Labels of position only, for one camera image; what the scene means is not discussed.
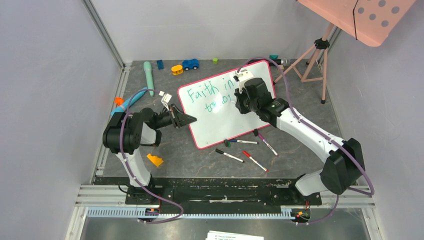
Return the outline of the pink framed whiteboard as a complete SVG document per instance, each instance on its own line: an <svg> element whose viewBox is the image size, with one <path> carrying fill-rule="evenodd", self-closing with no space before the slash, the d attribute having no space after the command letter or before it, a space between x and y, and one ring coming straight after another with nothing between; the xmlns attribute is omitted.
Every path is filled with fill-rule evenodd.
<svg viewBox="0 0 424 240"><path fill-rule="evenodd" d="M241 114L236 108L236 71L231 69L177 90L184 113L196 118L189 129L200 150L269 126L254 112Z"/></svg>

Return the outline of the green marker cap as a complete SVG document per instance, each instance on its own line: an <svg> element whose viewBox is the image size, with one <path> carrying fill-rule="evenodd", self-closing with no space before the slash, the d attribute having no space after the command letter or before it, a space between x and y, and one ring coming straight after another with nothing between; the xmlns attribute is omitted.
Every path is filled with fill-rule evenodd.
<svg viewBox="0 0 424 240"><path fill-rule="evenodd" d="M231 146L231 143L230 143L230 141L229 141L229 140L225 139L225 140L224 140L224 145L225 145L227 148L229 148L229 147Z"/></svg>

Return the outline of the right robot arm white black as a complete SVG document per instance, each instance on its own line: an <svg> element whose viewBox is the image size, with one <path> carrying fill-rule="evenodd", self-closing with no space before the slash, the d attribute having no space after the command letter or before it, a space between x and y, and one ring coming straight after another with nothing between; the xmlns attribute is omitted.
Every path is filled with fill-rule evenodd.
<svg viewBox="0 0 424 240"><path fill-rule="evenodd" d="M323 169L298 177L289 189L289 199L302 204L310 195L330 191L341 195L361 177L365 165L360 143L344 140L318 127L282 98L273 98L260 77L236 79L236 107L241 114L255 113L259 119L296 138L324 163Z"/></svg>

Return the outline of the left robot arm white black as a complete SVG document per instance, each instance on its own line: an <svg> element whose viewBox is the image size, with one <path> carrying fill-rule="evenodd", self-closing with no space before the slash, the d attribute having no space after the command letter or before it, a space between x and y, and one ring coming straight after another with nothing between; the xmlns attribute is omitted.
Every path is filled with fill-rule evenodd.
<svg viewBox="0 0 424 240"><path fill-rule="evenodd" d="M153 203L157 190L152 187L152 175L145 167L139 148L159 146L161 128L179 129L196 121L196 117L184 113L175 104L160 113L149 107L135 113L114 113L103 132L102 144L118 157L128 179L102 177L97 183L115 185L131 198L139 198L145 204Z"/></svg>

